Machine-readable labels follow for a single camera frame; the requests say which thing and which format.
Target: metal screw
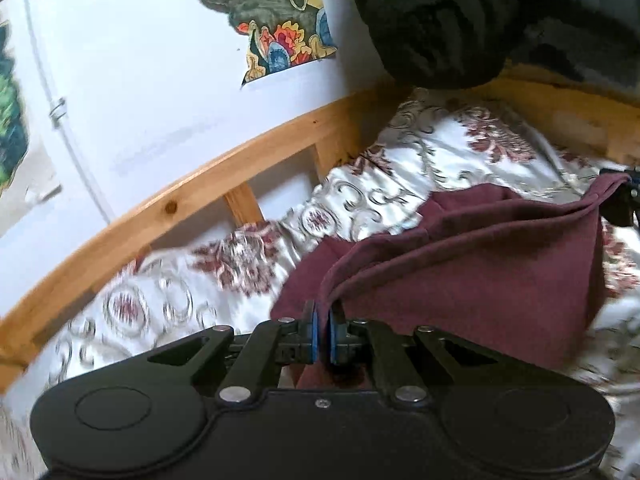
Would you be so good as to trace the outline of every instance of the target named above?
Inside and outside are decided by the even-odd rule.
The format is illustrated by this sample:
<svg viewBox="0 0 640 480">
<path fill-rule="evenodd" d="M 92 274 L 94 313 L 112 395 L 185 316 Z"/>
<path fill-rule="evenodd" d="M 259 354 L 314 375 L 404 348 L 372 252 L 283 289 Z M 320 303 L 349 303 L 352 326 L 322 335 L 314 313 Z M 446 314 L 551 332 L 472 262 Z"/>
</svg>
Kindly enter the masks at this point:
<svg viewBox="0 0 640 480">
<path fill-rule="evenodd" d="M 402 400 L 402 402 L 420 402 L 427 396 L 420 386 L 400 386 L 396 390 L 396 399 Z"/>
<path fill-rule="evenodd" d="M 220 399 L 226 402 L 245 402 L 251 397 L 251 390 L 244 386 L 228 386 L 220 390 Z"/>
</svg>

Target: maroon cloth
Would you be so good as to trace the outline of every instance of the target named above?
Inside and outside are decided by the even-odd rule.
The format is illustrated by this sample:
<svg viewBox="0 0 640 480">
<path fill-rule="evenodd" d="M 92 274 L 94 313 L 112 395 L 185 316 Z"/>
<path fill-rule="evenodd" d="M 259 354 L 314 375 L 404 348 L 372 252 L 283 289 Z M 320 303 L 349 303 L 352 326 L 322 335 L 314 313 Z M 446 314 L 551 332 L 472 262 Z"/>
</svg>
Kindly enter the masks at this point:
<svg viewBox="0 0 640 480">
<path fill-rule="evenodd" d="M 493 184 L 435 192 L 415 229 L 323 240 L 290 275 L 271 317 L 300 317 L 305 301 L 317 300 L 326 323 L 339 298 L 348 319 L 378 319 L 404 334 L 433 325 L 559 367 L 604 302 L 599 206 L 627 178 L 600 176 L 565 205 Z M 305 386 L 322 374 L 304 381 L 309 368 Z"/>
</svg>

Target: poster on wall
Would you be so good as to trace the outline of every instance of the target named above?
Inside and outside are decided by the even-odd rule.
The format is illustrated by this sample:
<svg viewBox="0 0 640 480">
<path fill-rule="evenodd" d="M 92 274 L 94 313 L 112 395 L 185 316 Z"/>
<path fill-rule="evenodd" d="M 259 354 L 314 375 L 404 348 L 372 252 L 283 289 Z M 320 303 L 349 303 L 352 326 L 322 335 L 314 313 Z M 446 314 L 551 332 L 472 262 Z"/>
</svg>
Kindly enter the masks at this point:
<svg viewBox="0 0 640 480">
<path fill-rule="evenodd" d="M 36 132 L 27 130 L 24 105 L 7 48 L 10 27 L 0 24 L 0 236 L 60 187 Z"/>
<path fill-rule="evenodd" d="M 249 38 L 242 84 L 336 52 L 322 0 L 201 0 Z"/>
</svg>

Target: white floral bedspread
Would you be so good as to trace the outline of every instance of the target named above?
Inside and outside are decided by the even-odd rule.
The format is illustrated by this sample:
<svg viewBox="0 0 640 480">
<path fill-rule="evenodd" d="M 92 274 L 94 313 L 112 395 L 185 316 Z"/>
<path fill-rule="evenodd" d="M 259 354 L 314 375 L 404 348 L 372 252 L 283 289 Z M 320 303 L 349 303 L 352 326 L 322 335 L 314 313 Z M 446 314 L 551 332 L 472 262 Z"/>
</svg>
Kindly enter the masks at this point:
<svg viewBox="0 0 640 480">
<path fill-rule="evenodd" d="M 415 211 L 432 190 L 482 182 L 532 200 L 570 202 L 599 167 L 552 147 L 499 104 L 466 105 L 416 90 L 376 144 L 333 170 L 283 219 L 203 246 L 155 252 L 123 269 L 2 400 L 0 478 L 33 479 L 44 471 L 28 417 L 46 388 L 213 324 L 250 332 L 268 318 L 289 273 L 324 236 L 361 240 L 401 231 L 419 220 Z M 604 234 L 610 298 L 567 373 L 600 390 L 616 412 L 603 471 L 640 479 L 640 237 L 608 224 Z"/>
</svg>

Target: wooden bed frame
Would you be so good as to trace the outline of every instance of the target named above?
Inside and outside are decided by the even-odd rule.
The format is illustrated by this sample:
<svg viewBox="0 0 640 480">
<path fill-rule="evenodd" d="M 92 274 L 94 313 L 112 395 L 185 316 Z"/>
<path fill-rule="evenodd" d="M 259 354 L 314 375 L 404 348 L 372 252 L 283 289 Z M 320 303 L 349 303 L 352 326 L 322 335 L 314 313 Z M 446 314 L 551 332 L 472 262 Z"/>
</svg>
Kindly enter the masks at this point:
<svg viewBox="0 0 640 480">
<path fill-rule="evenodd" d="M 640 160 L 640 104 L 554 78 L 516 68 L 472 92 L 508 102 L 556 144 L 622 164 Z M 210 161 L 109 225 L 0 320 L 0 391 L 23 373 L 91 294 L 150 250 L 161 235 L 219 198 L 225 199 L 238 225 L 263 220 L 249 179 L 306 149 L 312 150 L 318 176 L 324 178 L 363 148 L 363 117 L 372 110 L 391 109 L 409 92 L 389 84 L 302 115 Z"/>
</svg>

